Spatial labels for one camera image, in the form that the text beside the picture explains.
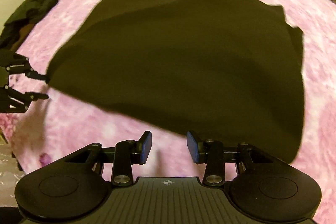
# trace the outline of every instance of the bed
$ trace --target bed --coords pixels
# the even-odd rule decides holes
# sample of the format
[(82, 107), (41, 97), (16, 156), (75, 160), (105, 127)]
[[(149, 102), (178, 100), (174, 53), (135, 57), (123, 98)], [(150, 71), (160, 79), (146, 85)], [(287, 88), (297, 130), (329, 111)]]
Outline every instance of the bed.
[[(18, 50), (44, 73), (58, 48), (80, 27), (100, 0), (59, 0)], [(336, 5), (330, 0), (261, 0), (282, 5), (287, 22), (304, 32), (305, 125), (302, 145), (292, 165), (314, 178), (323, 199), (314, 220), (336, 222)], [(205, 167), (191, 161), (185, 137), (150, 124), (107, 113), (71, 98), (45, 83), (14, 75), (10, 84), (20, 92), (44, 92), (49, 100), (33, 103), (25, 114), (0, 114), (0, 127), (25, 170), (30, 173), (90, 143), (103, 147), (137, 140), (145, 130), (155, 133), (148, 161), (133, 166), (134, 177), (199, 176)], [(111, 166), (103, 177), (110, 179)], [(228, 165), (226, 179), (235, 177)]]

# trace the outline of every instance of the black cloth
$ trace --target black cloth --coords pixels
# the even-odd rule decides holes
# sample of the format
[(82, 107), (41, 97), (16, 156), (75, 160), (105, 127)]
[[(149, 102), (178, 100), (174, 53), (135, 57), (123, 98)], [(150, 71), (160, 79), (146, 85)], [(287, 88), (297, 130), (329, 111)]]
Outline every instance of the black cloth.
[(37, 24), (58, 3), (58, 0), (25, 0), (4, 24), (0, 35), (0, 49), (10, 49), (20, 38), (20, 29)]
[(258, 0), (102, 0), (47, 75), (105, 110), (291, 162), (304, 118), (302, 35), (281, 6)]

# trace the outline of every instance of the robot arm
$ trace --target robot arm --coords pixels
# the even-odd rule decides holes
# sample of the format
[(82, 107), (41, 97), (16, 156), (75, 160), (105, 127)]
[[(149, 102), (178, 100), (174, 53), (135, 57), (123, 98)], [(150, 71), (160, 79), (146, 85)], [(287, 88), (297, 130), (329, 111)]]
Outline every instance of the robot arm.
[(47, 94), (38, 92), (23, 94), (9, 87), (9, 76), (23, 73), (28, 78), (48, 81), (46, 75), (34, 71), (27, 57), (7, 49), (0, 49), (0, 113), (24, 113), (32, 101), (49, 98)]
[[(321, 189), (308, 175), (246, 143), (224, 147), (187, 134), (198, 177), (138, 177), (132, 165), (145, 164), (152, 133), (139, 141), (102, 148), (92, 143), (23, 177), (15, 198), (22, 224), (314, 224)], [(237, 177), (225, 181), (225, 163)], [(111, 182), (102, 177), (113, 163)]]

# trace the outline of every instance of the screw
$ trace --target screw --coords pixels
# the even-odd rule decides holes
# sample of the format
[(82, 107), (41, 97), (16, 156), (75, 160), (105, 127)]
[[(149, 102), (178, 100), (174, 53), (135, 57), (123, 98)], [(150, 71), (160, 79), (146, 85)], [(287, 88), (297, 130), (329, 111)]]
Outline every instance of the screw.
[(114, 182), (122, 184), (122, 183), (127, 183), (130, 181), (130, 178), (127, 175), (117, 175), (114, 178)]
[(209, 175), (207, 176), (206, 181), (211, 184), (215, 184), (222, 182), (222, 178), (219, 175)]

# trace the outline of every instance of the circular pad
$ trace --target circular pad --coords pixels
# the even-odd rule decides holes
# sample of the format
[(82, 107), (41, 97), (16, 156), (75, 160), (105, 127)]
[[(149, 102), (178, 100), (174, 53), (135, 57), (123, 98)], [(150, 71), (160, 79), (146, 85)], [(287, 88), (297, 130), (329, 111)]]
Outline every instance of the circular pad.
[(267, 197), (287, 199), (295, 196), (298, 191), (295, 182), (290, 179), (272, 177), (259, 182), (259, 190)]
[(61, 197), (72, 194), (78, 188), (78, 181), (66, 175), (55, 175), (43, 180), (40, 191), (50, 197)]

